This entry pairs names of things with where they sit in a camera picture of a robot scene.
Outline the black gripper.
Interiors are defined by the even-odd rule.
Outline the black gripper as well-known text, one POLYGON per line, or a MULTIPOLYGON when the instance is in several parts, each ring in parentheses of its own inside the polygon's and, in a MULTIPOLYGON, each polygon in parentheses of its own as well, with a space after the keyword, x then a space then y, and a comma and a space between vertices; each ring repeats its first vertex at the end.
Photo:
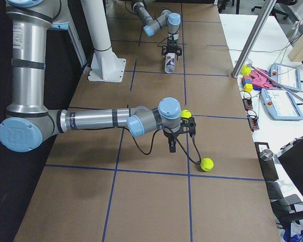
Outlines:
POLYGON ((177 50, 177 40, 167 40, 167 51, 176 51, 177 50))
POLYGON ((169 151, 176 152, 176 135, 175 133, 167 130, 163 130, 164 135, 169 141, 169 151))

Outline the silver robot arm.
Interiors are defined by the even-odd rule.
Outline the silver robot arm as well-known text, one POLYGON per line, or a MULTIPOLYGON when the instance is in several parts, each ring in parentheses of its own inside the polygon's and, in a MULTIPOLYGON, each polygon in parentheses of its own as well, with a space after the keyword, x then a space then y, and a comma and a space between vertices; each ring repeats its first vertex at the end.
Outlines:
MULTIPOLYGON (((154 1, 131 1, 134 14, 142 21, 147 36, 168 28, 168 55, 181 55, 178 34, 181 16, 164 10, 153 19, 146 7, 154 1)), ((103 1, 81 1, 94 47, 89 81, 120 83, 126 59, 112 50, 103 1)), ((87 111, 48 110, 44 99, 46 33, 48 29, 71 30, 77 36, 68 1, 6 1, 13 22, 13 99, 0 124, 0 142, 15 152, 36 149, 46 139, 69 130, 127 129, 132 137, 164 130, 169 144, 182 134, 178 100, 164 98, 158 107, 115 108, 87 111)))
POLYGON ((161 29, 168 28, 167 44, 162 46, 162 55, 174 53, 182 55, 182 48, 178 45, 181 16, 166 9, 161 15, 153 19, 147 11, 147 5, 153 1, 131 1, 131 8, 135 15, 142 21, 143 29, 148 37, 154 36, 161 29))

